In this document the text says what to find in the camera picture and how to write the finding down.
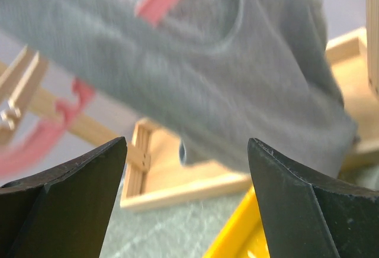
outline gray t-shirt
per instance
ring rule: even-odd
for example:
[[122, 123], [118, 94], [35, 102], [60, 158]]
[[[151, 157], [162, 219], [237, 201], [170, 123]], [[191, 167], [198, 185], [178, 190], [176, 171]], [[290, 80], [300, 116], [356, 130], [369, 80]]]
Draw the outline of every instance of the gray t-shirt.
[[249, 172], [256, 137], [337, 176], [356, 124], [319, 0], [180, 0], [157, 29], [134, 17], [137, 1], [0, 0], [0, 26], [176, 132], [183, 164]]

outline yellow object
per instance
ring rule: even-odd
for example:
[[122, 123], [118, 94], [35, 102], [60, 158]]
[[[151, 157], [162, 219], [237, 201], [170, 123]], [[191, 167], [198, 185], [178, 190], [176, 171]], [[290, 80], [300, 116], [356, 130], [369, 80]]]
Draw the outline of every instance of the yellow object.
[[252, 186], [203, 258], [269, 258]]

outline wooden clothespin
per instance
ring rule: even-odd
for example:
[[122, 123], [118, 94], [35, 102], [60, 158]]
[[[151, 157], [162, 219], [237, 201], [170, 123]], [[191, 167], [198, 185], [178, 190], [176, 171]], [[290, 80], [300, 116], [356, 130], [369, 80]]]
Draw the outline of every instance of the wooden clothespin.
[[8, 99], [9, 108], [1, 111], [0, 145], [8, 144], [24, 118], [27, 108], [48, 68], [39, 52], [23, 48], [0, 76], [0, 101]]

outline gray carpet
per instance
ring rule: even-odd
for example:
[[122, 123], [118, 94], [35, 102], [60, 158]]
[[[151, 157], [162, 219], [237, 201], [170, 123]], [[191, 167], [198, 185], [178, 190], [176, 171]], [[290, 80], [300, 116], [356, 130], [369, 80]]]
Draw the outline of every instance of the gray carpet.
[[244, 194], [132, 213], [118, 190], [100, 258], [200, 258]]

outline wooden tray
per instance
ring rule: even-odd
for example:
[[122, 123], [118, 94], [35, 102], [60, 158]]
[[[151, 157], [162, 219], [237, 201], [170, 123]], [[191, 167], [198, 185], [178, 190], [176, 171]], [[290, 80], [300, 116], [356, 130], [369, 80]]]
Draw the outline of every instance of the wooden tray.
[[179, 138], [148, 119], [136, 124], [132, 143], [149, 156], [148, 172], [128, 165], [120, 205], [133, 211], [208, 198], [251, 186], [250, 175], [233, 173], [215, 161], [183, 167]]
[[[379, 158], [379, 102], [368, 86], [365, 38], [361, 28], [330, 41], [326, 50], [346, 109], [359, 123], [361, 136], [343, 171]], [[121, 207], [140, 211], [247, 191], [251, 186], [250, 175], [230, 172], [214, 161], [182, 167], [179, 138], [149, 120], [137, 123], [132, 143], [144, 153], [145, 165], [127, 166]]]

